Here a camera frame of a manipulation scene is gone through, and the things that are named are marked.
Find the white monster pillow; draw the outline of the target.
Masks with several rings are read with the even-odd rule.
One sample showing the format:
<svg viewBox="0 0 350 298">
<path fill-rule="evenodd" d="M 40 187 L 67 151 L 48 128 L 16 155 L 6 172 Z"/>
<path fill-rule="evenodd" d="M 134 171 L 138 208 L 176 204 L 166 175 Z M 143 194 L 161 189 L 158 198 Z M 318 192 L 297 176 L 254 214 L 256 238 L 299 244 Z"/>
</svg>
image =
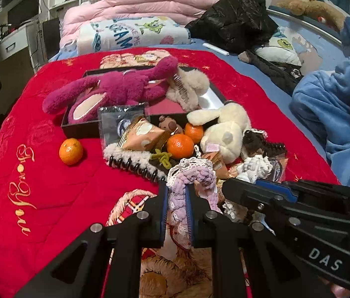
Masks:
<svg viewBox="0 0 350 298">
<path fill-rule="evenodd" d="M 302 66 L 298 53 L 282 27 L 278 27 L 264 45 L 254 47 L 253 52 L 268 62 Z"/>
</svg>

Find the red embroidered blanket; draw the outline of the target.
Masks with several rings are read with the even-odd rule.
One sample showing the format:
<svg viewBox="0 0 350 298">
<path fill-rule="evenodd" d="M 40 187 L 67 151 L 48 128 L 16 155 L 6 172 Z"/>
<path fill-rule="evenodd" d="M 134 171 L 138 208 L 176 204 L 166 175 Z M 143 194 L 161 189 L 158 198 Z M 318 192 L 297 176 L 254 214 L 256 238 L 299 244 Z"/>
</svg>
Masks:
<svg viewBox="0 0 350 298">
<path fill-rule="evenodd" d="M 257 79 L 211 52 L 171 49 L 183 65 L 204 72 L 222 95 L 241 104 L 254 128 L 286 146 L 285 177 L 337 184 L 316 147 Z M 92 223 L 105 223 L 126 192 L 156 186 L 106 165 L 98 139 L 82 141 L 85 157 L 69 167 L 59 158 L 61 116 L 42 111 L 54 89 L 97 69 L 103 53 L 48 63 L 29 80 L 0 129 L 0 297 L 13 297 Z"/>
</svg>

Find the brown triangular snack pack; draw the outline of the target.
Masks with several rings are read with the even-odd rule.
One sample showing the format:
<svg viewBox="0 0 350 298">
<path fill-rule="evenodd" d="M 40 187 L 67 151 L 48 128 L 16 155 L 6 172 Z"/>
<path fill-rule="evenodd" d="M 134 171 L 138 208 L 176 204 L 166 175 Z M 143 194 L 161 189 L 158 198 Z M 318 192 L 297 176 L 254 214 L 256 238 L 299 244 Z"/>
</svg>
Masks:
<svg viewBox="0 0 350 298">
<path fill-rule="evenodd" d="M 127 127 L 117 146 L 130 151 L 151 151 L 157 145 L 161 149 L 169 137 L 169 131 L 151 124 L 145 117 L 140 116 Z"/>
</svg>

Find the brown teddy bear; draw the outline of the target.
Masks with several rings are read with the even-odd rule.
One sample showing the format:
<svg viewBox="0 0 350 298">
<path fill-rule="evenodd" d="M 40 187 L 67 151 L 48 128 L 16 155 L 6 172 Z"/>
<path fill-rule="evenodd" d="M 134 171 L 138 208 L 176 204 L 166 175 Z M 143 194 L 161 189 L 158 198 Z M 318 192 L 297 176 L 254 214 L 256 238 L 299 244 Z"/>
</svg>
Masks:
<svg viewBox="0 0 350 298">
<path fill-rule="evenodd" d="M 343 29 L 345 15 L 335 7 L 317 0 L 279 0 L 277 7 L 287 9 L 292 15 L 307 16 L 340 32 Z"/>
</svg>

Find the green pretzel hair clip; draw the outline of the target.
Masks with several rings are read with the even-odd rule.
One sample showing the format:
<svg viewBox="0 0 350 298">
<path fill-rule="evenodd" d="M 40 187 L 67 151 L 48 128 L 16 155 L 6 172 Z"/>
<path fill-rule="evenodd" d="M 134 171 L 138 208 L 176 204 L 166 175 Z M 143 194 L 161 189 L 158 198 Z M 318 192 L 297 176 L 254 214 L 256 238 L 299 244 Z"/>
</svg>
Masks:
<svg viewBox="0 0 350 298">
<path fill-rule="evenodd" d="M 155 153 L 150 155 L 149 162 L 156 168 L 164 170 L 170 170 L 177 164 L 177 161 L 172 158 L 171 153 L 159 149 L 155 149 Z"/>
</svg>

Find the cartoon print pillow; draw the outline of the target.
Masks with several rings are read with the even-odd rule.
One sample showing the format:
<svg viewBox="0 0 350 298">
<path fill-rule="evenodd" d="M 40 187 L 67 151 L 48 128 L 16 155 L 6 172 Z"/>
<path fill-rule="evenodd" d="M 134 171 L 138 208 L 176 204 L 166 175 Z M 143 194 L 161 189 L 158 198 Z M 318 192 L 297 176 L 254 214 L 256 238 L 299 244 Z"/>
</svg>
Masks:
<svg viewBox="0 0 350 298">
<path fill-rule="evenodd" d="M 110 19 L 80 27 L 79 55 L 159 44 L 190 44 L 188 29 L 168 17 Z"/>
</svg>

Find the pink quilt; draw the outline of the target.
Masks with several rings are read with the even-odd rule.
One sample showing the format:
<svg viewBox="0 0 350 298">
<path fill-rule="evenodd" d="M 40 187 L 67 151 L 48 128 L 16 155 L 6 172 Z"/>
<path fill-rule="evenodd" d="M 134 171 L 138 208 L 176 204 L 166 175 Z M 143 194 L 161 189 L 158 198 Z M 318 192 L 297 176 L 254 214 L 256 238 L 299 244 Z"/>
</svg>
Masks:
<svg viewBox="0 0 350 298">
<path fill-rule="evenodd" d="M 76 40 L 83 24 L 109 19 L 167 16 L 177 24 L 186 25 L 200 18 L 219 0 L 99 0 L 85 2 L 68 9 L 63 25 L 60 47 Z"/>
</svg>

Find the white fluffy black hair claw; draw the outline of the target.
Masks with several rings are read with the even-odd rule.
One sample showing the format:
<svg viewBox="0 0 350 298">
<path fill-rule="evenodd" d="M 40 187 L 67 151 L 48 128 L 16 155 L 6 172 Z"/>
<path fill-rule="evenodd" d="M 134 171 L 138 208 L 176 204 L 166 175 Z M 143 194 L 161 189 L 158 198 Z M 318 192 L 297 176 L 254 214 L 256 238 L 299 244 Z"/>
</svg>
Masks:
<svg viewBox="0 0 350 298">
<path fill-rule="evenodd" d="M 149 163 L 151 154 L 148 151 L 126 150 L 112 143 L 104 148 L 103 157 L 109 167 L 131 172 L 153 183 L 167 179 L 164 172 Z"/>
</svg>

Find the lilac crochet scrunchie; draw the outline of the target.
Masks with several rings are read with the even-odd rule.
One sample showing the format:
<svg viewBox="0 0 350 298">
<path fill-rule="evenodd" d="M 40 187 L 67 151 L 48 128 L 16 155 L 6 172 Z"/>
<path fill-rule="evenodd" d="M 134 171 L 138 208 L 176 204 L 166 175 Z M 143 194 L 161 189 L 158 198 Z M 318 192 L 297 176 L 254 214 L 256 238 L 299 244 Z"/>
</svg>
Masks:
<svg viewBox="0 0 350 298">
<path fill-rule="evenodd" d="M 171 237 L 177 246 L 185 250 L 192 247 L 191 229 L 187 221 L 186 191 L 188 186 L 199 184 L 197 195 L 208 201 L 213 211 L 220 212 L 218 207 L 218 191 L 216 173 L 208 159 L 191 157 L 181 159 L 180 163 L 168 173 L 168 224 Z"/>
</svg>

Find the blue fleece blanket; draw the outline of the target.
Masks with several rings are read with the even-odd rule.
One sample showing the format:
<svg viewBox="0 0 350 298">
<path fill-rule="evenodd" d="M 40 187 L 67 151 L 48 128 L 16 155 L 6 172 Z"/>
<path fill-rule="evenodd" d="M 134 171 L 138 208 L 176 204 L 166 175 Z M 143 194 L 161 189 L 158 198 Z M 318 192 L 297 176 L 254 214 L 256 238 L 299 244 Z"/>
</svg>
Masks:
<svg viewBox="0 0 350 298">
<path fill-rule="evenodd" d="M 345 59 L 330 74 L 314 71 L 301 79 L 290 108 L 324 147 L 340 183 L 350 186 L 350 17 L 340 37 Z"/>
</svg>

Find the rear orange mandarin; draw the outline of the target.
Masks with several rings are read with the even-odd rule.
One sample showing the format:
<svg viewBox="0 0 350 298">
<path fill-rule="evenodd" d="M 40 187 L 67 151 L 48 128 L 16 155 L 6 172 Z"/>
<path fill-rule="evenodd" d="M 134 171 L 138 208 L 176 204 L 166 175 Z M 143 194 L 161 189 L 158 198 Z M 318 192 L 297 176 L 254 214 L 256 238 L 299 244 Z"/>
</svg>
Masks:
<svg viewBox="0 0 350 298">
<path fill-rule="evenodd" d="M 185 125 L 184 134 L 190 137 L 195 145 L 201 142 L 204 133 L 203 126 L 195 126 L 190 123 L 186 123 Z"/>
</svg>

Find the white remote control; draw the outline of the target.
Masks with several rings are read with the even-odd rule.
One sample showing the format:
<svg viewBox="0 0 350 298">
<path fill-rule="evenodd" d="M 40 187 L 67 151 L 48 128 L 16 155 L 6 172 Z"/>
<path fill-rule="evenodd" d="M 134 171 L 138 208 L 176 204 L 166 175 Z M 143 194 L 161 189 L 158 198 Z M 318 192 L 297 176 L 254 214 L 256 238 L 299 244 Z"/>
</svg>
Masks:
<svg viewBox="0 0 350 298">
<path fill-rule="evenodd" d="M 209 43 L 207 43 L 207 42 L 203 43 L 203 46 L 204 46 L 205 48 L 208 48 L 209 50 L 213 50 L 213 51 L 215 51 L 215 52 L 217 52 L 217 53 L 219 53 L 219 54 L 221 54 L 221 55 L 228 56 L 228 55 L 230 54 L 228 51 L 223 50 L 222 48 L 219 48 L 219 47 L 214 46 L 214 45 L 212 45 L 212 44 L 209 44 Z"/>
</svg>

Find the white scrunchie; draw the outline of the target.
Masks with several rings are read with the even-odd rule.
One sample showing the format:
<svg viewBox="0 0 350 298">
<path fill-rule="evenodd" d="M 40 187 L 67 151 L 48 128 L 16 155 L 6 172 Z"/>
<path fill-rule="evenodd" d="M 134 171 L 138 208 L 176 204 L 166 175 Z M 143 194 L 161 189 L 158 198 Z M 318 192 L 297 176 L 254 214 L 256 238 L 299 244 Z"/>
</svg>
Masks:
<svg viewBox="0 0 350 298">
<path fill-rule="evenodd" d="M 268 157 L 255 155 L 254 157 L 247 157 L 236 168 L 236 178 L 255 184 L 258 179 L 265 179 L 271 173 L 272 169 L 273 165 L 270 163 Z"/>
</svg>

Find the small brown capybara charm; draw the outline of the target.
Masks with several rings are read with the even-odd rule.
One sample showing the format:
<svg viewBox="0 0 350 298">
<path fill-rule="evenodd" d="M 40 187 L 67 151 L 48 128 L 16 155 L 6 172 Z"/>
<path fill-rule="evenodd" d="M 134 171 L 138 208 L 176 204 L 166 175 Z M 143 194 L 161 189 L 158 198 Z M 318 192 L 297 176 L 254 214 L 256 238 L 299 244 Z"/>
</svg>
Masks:
<svg viewBox="0 0 350 298">
<path fill-rule="evenodd" d="M 183 134 L 182 127 L 171 117 L 161 115 L 159 125 L 162 130 L 168 131 L 171 135 Z"/>
</svg>

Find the black computer monitor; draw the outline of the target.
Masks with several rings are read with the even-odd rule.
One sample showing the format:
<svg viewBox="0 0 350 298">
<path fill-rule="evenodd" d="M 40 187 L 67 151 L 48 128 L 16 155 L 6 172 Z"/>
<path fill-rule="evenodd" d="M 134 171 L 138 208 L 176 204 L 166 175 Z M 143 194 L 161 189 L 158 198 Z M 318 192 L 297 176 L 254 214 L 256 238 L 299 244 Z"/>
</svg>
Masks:
<svg viewBox="0 0 350 298">
<path fill-rule="evenodd" d="M 8 11 L 7 22 L 12 26 L 19 26 L 38 15 L 38 11 L 38 0 L 23 0 Z"/>
</svg>

